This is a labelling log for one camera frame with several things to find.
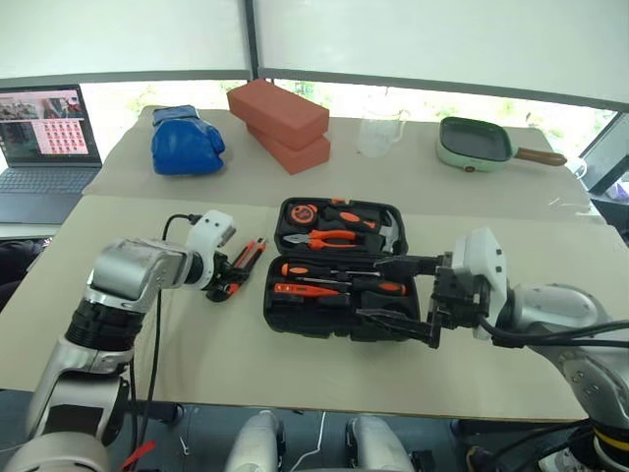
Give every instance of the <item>black cable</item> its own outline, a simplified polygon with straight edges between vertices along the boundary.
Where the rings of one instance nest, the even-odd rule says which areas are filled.
[[[146,427],[148,426],[148,410],[153,401],[155,392],[155,382],[157,380],[157,362],[159,361],[159,338],[161,337],[161,290],[157,292],[157,304],[155,308],[155,345],[153,346],[153,362],[150,369],[150,382],[148,384],[148,394],[146,396],[146,404],[144,405],[144,414],[142,418],[142,426],[140,427],[140,435],[138,437],[138,446],[144,444],[146,436]]]
[[[579,327],[576,329],[566,329],[560,332],[554,332],[551,334],[525,334],[518,332],[510,332],[498,327],[494,328],[496,331],[500,331],[500,337],[504,338],[517,338],[517,339],[531,339],[531,340],[553,340],[553,339],[574,339],[576,337],[594,336],[595,334],[601,334],[603,332],[618,331],[621,329],[629,329],[629,321],[623,322],[610,322],[603,324],[593,324],[592,326]]]
[[[192,214],[182,214],[182,213],[175,213],[175,214],[171,214],[168,219],[166,220],[166,224],[164,224],[164,229],[161,232],[161,240],[162,241],[166,241],[166,238],[168,237],[168,230],[170,229],[170,224],[175,220],[175,219],[186,219],[188,221],[192,221],[191,218],[194,215]]]
[[[582,441],[582,440],[586,439],[587,437],[592,436],[593,434],[594,434],[594,432],[592,430],[590,430],[590,431],[587,431],[584,434],[577,435],[574,438],[569,438],[566,441],[562,442],[561,444],[554,445],[552,447],[548,447],[548,448],[544,449],[542,452],[538,452],[536,454],[533,454],[531,457],[527,458],[527,460],[522,462],[517,468],[513,469],[512,472],[522,472],[529,465],[537,462],[538,460],[542,460],[542,459],[544,459],[545,457],[548,457],[551,454],[555,454],[556,452],[559,452],[560,450],[565,449],[566,447],[570,447],[573,443],[577,443],[578,441]]]
[[[133,454],[138,448],[138,397],[136,390],[136,363],[131,359],[129,363],[129,379],[131,390],[131,452]]]
[[[536,440],[537,438],[541,438],[542,436],[546,436],[552,433],[556,433],[557,431],[570,430],[572,428],[579,428],[580,426],[585,426],[590,424],[590,418],[586,418],[585,420],[573,421],[571,423],[562,423],[560,425],[550,426],[548,428],[543,428],[542,430],[535,431],[529,435],[524,436],[518,441],[512,442],[511,444],[506,445],[502,449],[499,449],[494,454],[491,455],[491,462],[495,463],[500,457],[502,457],[507,452],[519,447],[524,443],[528,443],[529,441]]]
[[[182,214],[182,213],[175,213],[169,216],[168,219],[166,220],[166,224],[164,224],[164,229],[162,230],[162,233],[161,233],[162,241],[166,241],[166,238],[168,237],[168,230],[170,229],[170,225],[175,219],[186,219],[187,221],[190,221],[192,224],[195,224],[197,221],[199,221],[199,216],[193,215],[193,214]],[[146,403],[144,404],[142,425],[140,427],[138,440],[136,442],[136,448],[144,444],[144,438],[146,436],[146,428],[148,426],[148,413],[150,410],[150,405],[153,401],[153,395],[155,393],[155,383],[157,380],[157,364],[159,362],[160,337],[161,337],[161,290],[158,290],[157,301],[155,303],[155,342],[153,346],[153,360],[152,360],[152,366],[150,369],[150,381],[148,383],[148,393],[146,395]],[[131,464],[130,470],[131,471],[136,470],[137,466],[138,466],[138,461]]]
[[[479,325],[483,327],[485,331],[501,340],[512,341],[527,346],[598,346],[598,347],[622,347],[629,348],[629,341],[616,341],[609,339],[576,339],[575,337],[585,336],[589,334],[583,334],[585,328],[569,329],[563,331],[563,333],[554,334],[519,334],[515,332],[505,331],[498,327],[492,326],[485,318],[483,314],[479,314]],[[596,334],[601,332],[616,331],[619,329],[629,328],[629,322],[613,322],[607,324],[598,324],[592,326],[594,331],[596,328]]]

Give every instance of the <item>blue boxing glove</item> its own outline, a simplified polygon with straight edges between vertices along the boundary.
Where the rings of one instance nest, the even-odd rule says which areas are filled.
[[[225,144],[216,128],[192,105],[153,112],[153,169],[163,175],[209,174],[223,167]]]

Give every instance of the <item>laptop keyboard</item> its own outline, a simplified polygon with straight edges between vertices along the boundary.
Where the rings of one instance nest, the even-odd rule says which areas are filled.
[[[0,192],[9,194],[79,194],[99,169],[50,167],[7,169],[0,175]]]

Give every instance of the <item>green frying pan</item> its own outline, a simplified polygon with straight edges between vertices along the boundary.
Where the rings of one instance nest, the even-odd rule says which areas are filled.
[[[553,166],[566,163],[558,152],[513,149],[509,135],[498,125],[454,116],[441,120],[436,150],[443,162],[466,172],[492,172],[504,167],[512,157]]]

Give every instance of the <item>wooden pan handle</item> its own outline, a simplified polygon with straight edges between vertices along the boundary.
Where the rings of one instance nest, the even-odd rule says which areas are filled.
[[[563,165],[568,160],[559,152],[548,152],[545,150],[534,150],[520,147],[515,154],[517,159],[532,160],[546,165]]]

